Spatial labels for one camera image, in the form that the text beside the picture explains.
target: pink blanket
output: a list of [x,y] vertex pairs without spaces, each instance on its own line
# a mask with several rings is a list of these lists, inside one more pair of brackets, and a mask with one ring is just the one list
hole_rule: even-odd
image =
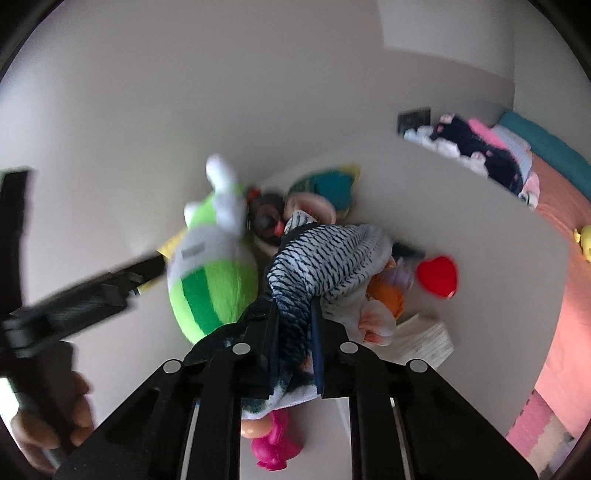
[[535,389],[578,437],[591,419],[591,263],[574,242],[573,229],[591,225],[591,203],[545,161],[535,155],[533,161],[541,190],[536,212],[570,242],[558,326]]

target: finger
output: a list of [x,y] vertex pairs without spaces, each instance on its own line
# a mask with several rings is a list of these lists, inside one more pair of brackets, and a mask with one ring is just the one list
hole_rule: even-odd
[[60,439],[53,429],[27,410],[19,410],[11,420],[11,426],[15,438],[25,445],[49,450],[60,445]]
[[33,468],[45,473],[53,474],[56,472],[56,469],[53,468],[39,447],[21,443],[19,441],[17,441],[17,445],[21,449],[22,454],[27,459],[27,462],[29,462]]
[[82,443],[92,434],[92,432],[94,432],[94,430],[94,427],[85,427],[74,430],[72,435],[70,435],[72,445],[75,447],[82,445]]
[[80,397],[76,400],[74,408],[72,409],[72,420],[79,427],[92,427],[92,411],[90,404],[85,397]]
[[76,392],[78,395],[86,395],[92,393],[92,385],[80,372],[72,372],[74,374],[74,382],[76,383]]

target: pink fabric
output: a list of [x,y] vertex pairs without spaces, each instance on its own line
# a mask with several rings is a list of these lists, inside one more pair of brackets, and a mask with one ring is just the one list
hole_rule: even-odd
[[573,230],[591,225],[591,203],[536,155],[533,169],[541,186],[536,212],[554,225],[570,245],[558,326],[535,389],[566,429],[579,437],[591,419],[591,264],[575,243]]
[[505,142],[503,142],[501,137],[499,137],[499,135],[494,133],[493,130],[488,128],[477,118],[470,118],[468,120],[468,125],[470,126],[470,130],[472,130],[476,135],[478,135],[492,147],[500,148],[502,150],[509,150],[509,147]]
[[534,391],[523,408],[523,413],[509,430],[507,441],[523,457],[529,457],[553,416],[554,413],[548,404],[538,392]]
[[540,198],[540,178],[538,177],[537,173],[533,170],[527,177],[527,180],[523,185],[523,190],[524,192],[532,193],[537,198]]

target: striped fabric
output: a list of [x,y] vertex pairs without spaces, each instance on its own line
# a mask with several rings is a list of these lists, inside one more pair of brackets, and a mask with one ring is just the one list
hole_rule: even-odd
[[[315,220],[297,210],[285,233],[310,222]],[[269,400],[245,406],[252,416],[261,417],[317,397],[311,385],[313,377],[302,375],[311,372],[312,298],[319,296],[324,316],[339,321],[331,315],[332,308],[355,294],[361,293],[365,299],[367,282],[383,270],[391,250],[390,238],[377,226],[319,225],[293,239],[275,256],[267,280],[280,313],[280,379]]]
[[523,181],[526,181],[528,175],[530,174],[532,165],[529,151],[530,149],[527,148],[529,147],[529,144],[502,125],[495,125],[492,127],[492,130],[503,140],[503,142],[506,143],[511,155],[513,155],[515,161],[519,165],[519,170],[521,170],[521,177],[523,178]]

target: pink rubber toy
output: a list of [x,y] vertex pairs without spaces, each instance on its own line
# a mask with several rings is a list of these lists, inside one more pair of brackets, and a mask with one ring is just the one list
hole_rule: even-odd
[[287,461],[297,456],[303,447],[287,436],[287,410],[275,410],[270,415],[273,418],[272,430],[264,437],[253,439],[251,448],[259,460],[256,465],[274,472],[286,468]]

